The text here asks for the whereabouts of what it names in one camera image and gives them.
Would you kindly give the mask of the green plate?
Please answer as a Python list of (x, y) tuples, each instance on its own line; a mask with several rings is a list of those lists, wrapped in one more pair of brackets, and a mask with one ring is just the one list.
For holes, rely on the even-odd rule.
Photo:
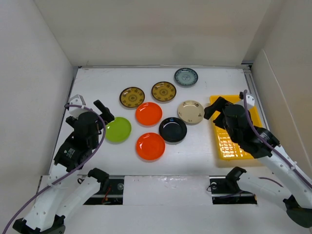
[(131, 134), (132, 126), (128, 119), (124, 117), (115, 117), (113, 121), (106, 125), (105, 138), (109, 142), (124, 142)]

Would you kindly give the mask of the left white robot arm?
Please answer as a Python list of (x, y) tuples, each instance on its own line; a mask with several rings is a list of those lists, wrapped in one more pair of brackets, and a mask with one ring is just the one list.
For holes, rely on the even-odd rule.
[(107, 191), (109, 174), (94, 168), (77, 189), (64, 199), (66, 190), (73, 185), (80, 170), (101, 147), (106, 134), (105, 125), (115, 118), (100, 100), (94, 101), (94, 105), (100, 114), (86, 107), (80, 95), (65, 105), (70, 113), (66, 123), (73, 128), (73, 132), (54, 157), (46, 187), (25, 203), (25, 206), (34, 204), (31, 211), (23, 218), (12, 217), (10, 225), (18, 233), (62, 234), (66, 221), (79, 207), (95, 193)]

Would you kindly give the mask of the yellow brown plate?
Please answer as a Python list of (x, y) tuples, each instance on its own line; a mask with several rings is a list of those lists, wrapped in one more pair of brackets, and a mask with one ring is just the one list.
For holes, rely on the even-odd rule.
[(145, 93), (138, 87), (125, 88), (119, 95), (120, 103), (127, 108), (137, 108), (145, 100)]
[(167, 81), (161, 81), (153, 85), (152, 96), (160, 102), (168, 102), (176, 96), (176, 87)]

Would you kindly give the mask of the orange plate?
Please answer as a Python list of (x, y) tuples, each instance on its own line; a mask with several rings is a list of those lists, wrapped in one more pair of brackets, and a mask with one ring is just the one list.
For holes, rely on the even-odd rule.
[(147, 161), (158, 160), (165, 152), (165, 141), (156, 133), (145, 133), (136, 142), (138, 156)]
[(136, 109), (136, 120), (144, 126), (157, 124), (162, 118), (161, 107), (154, 102), (145, 102)]

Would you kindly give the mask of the black plate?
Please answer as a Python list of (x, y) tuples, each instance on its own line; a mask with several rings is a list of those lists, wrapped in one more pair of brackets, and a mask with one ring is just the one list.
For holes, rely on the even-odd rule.
[(182, 141), (187, 134), (187, 126), (179, 118), (168, 117), (159, 125), (159, 134), (167, 142), (176, 143)]

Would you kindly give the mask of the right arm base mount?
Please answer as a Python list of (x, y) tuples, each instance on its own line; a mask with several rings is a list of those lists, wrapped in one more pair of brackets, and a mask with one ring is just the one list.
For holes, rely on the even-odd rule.
[(209, 176), (209, 183), (206, 191), (210, 193), (214, 205), (257, 205), (254, 194), (240, 190), (238, 186), (232, 184), (225, 176)]

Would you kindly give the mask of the grey blue patterned plate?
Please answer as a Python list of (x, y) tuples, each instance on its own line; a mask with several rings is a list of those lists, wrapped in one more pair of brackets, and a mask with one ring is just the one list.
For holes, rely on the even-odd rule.
[(180, 68), (175, 72), (174, 80), (181, 86), (190, 87), (197, 83), (198, 74), (191, 68)]

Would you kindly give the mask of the cream plate with characters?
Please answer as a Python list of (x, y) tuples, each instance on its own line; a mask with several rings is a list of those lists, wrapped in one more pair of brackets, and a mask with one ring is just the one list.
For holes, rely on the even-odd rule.
[(186, 100), (179, 104), (177, 113), (188, 124), (198, 124), (204, 118), (203, 106), (194, 100)]

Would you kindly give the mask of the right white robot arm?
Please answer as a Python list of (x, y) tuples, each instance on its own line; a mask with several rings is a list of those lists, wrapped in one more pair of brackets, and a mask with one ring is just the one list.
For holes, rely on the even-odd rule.
[(253, 97), (243, 97), (242, 104), (231, 103), (223, 97), (204, 109), (204, 118), (219, 115), (213, 123), (226, 130), (232, 142), (265, 165), (282, 185), (266, 183), (245, 169), (234, 167), (225, 176), (225, 186), (231, 192), (260, 195), (284, 210), (288, 217), (304, 228), (312, 226), (312, 180), (291, 160), (279, 140), (267, 129), (253, 125), (248, 110)]

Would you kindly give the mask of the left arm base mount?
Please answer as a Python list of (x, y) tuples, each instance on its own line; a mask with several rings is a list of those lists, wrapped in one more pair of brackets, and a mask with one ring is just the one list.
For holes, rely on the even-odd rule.
[(124, 176), (111, 175), (108, 185), (91, 196), (84, 205), (122, 205), (124, 192)]

